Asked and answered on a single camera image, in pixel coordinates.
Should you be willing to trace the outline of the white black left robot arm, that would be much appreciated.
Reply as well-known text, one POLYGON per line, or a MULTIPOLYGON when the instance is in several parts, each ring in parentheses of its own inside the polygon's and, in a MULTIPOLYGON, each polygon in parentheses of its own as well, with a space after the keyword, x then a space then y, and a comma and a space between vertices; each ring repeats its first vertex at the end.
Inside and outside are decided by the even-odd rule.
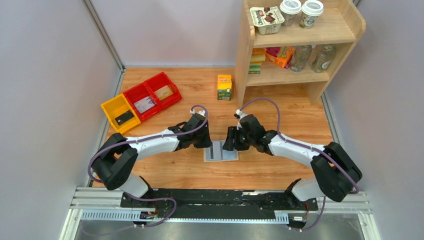
POLYGON ((203 149, 211 145, 207 112, 193 111, 188 121, 159 133, 141 137, 113 134, 93 156, 89 170, 108 190, 119 189, 131 197, 141 198, 148 192, 149 186, 142 177, 132 173, 137 161, 190 146, 203 149))

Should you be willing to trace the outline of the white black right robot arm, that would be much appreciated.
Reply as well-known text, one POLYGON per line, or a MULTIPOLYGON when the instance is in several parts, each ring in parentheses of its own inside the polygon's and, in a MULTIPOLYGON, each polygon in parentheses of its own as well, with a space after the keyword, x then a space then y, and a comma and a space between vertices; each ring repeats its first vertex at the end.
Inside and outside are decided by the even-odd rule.
POLYGON ((339 203, 357 189, 363 174, 339 143, 322 145, 295 140, 276 130, 265 130, 252 114, 239 112, 234 116, 238 123, 228 128, 223 150, 246 151, 253 147, 260 153, 288 158, 312 169, 312 178, 297 179, 289 185, 289 197, 299 202, 328 197, 339 203))

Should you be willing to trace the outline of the grey translucent card holder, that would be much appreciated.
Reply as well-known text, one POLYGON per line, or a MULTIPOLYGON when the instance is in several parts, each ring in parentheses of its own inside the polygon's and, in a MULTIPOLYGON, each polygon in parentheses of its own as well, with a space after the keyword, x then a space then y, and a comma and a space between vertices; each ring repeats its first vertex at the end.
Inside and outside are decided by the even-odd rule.
POLYGON ((239 154, 236 150, 228 151, 223 149, 224 140, 212 140, 210 147, 203 149, 203 161, 207 163, 238 161, 239 154))

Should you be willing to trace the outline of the grey credit card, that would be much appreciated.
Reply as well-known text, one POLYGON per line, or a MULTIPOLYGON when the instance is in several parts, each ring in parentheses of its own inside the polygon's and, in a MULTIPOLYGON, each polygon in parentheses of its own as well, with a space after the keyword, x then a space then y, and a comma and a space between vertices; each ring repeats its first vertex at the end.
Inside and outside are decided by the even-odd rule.
POLYGON ((147 96, 141 100, 138 100, 137 102, 134 103, 134 106, 136 108, 136 110, 142 114, 148 110, 150 110, 151 108, 155 107, 156 104, 155 102, 151 99, 150 96, 147 96))

